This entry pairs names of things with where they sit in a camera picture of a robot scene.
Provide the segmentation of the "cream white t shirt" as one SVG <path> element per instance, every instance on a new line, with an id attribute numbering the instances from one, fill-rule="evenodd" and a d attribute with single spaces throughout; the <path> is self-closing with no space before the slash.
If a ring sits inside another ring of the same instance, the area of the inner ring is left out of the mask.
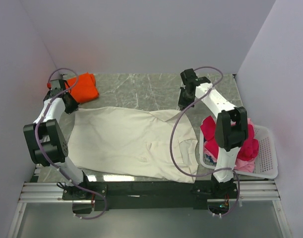
<path id="1" fill-rule="evenodd" d="M 76 112 L 68 149 L 79 168 L 194 183 L 197 143 L 177 110 L 104 107 Z"/>

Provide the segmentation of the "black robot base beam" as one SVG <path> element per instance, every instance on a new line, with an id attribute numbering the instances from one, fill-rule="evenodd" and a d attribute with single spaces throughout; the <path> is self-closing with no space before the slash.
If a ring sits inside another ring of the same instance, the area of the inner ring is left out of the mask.
<path id="1" fill-rule="evenodd" d="M 210 199 L 235 199 L 237 184 L 231 180 L 219 185 L 212 180 L 195 183 L 173 181 L 88 182 L 86 191 L 58 182 L 62 199 L 73 202 L 76 214 L 111 209 L 192 208 L 206 210 Z"/>

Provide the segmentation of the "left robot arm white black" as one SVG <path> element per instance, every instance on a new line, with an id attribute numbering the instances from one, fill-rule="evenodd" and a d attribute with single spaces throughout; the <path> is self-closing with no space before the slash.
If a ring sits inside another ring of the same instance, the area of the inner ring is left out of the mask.
<path id="1" fill-rule="evenodd" d="M 75 195 L 86 199 L 91 195 L 92 187 L 85 173 L 69 158 L 68 144 L 59 126 L 62 114 L 71 114 L 78 109 L 77 101 L 67 88 L 63 79 L 49 83 L 40 115 L 24 126 L 23 133 L 33 163 L 57 170 L 65 178 L 66 186 L 75 186 Z"/>

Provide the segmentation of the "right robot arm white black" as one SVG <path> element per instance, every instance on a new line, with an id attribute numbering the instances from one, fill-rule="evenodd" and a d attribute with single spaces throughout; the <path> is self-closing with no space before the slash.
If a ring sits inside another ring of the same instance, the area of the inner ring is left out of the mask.
<path id="1" fill-rule="evenodd" d="M 180 73 L 183 87 L 178 100 L 179 109 L 185 113 L 202 102 L 216 118 L 214 138 L 218 145 L 217 164 L 213 173 L 216 182 L 210 185 L 214 197 L 221 198 L 227 193 L 225 182 L 233 179 L 237 154 L 248 139 L 247 112 L 244 107 L 236 107 L 226 100 L 207 77 L 198 77 L 190 68 Z"/>

